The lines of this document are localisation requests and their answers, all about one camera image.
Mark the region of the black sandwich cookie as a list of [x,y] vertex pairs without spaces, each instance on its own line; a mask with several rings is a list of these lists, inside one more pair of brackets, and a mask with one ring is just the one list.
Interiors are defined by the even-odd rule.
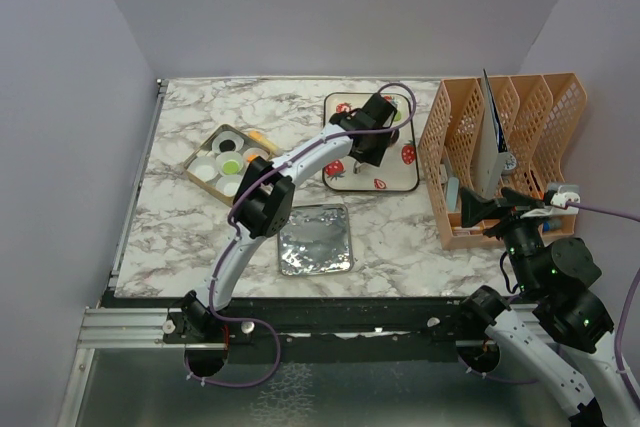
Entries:
[[219,150],[221,152],[235,151],[237,148],[236,142],[231,139],[225,139],[219,143]]

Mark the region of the gold cookie tin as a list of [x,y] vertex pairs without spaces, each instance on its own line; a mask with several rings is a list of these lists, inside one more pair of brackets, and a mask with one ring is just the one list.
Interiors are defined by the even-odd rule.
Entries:
[[243,132],[223,124],[182,163],[187,178],[227,206],[239,190],[252,160],[266,160],[281,149],[257,131]]

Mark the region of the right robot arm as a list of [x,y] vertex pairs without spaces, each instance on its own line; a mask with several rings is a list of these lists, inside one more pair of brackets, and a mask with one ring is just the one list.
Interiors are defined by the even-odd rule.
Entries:
[[583,209],[574,185],[552,184],[542,198],[504,187],[497,198],[460,190],[461,224],[485,221],[486,237],[503,242],[522,299],[535,304],[540,327],[563,353],[534,334],[510,303],[483,285],[461,304],[459,325],[512,355],[555,398],[573,426],[636,426],[639,384],[621,351],[626,322],[613,321],[591,292],[602,271],[583,240],[543,242],[540,226]]

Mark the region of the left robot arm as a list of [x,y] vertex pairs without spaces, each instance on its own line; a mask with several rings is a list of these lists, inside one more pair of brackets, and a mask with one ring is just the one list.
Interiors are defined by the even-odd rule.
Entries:
[[363,106],[333,114],[318,134],[293,150],[273,160],[257,158],[249,163],[227,217],[227,245],[212,263],[204,284],[176,304],[195,339],[210,341],[221,326],[244,321],[220,312],[229,305],[258,248],[288,222],[296,188],[344,157],[379,166],[393,134],[412,121],[415,110],[414,92],[391,82],[371,94]]

